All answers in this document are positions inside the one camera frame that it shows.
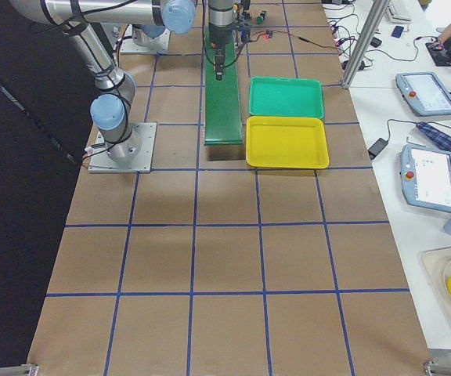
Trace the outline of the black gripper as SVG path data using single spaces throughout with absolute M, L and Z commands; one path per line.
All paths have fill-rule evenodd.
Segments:
M 208 45 L 211 51 L 207 54 L 214 59 L 215 79 L 221 81 L 225 70 L 226 47 L 233 40 L 234 23 L 226 25 L 208 24 Z

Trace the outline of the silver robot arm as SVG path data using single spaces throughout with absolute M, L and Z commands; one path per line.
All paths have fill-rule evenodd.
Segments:
M 145 34 L 164 31 L 185 34 L 196 16 L 195 1 L 13 1 L 12 7 L 29 20 L 63 32 L 80 53 L 102 93 L 90 114 L 104 139 L 104 151 L 115 163 L 128 163 L 142 140 L 128 117 L 135 96 L 133 78 L 116 65 L 95 33 L 94 23 L 122 23 Z

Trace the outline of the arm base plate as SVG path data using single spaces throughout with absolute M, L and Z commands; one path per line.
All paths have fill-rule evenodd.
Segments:
M 103 135 L 96 133 L 95 144 L 88 159 L 90 173 L 149 173 L 152 168 L 153 149 L 157 124 L 129 123 L 132 126 L 130 138 L 106 151 Z
M 171 32 L 163 26 L 129 24 L 117 44 L 120 54 L 167 55 Z

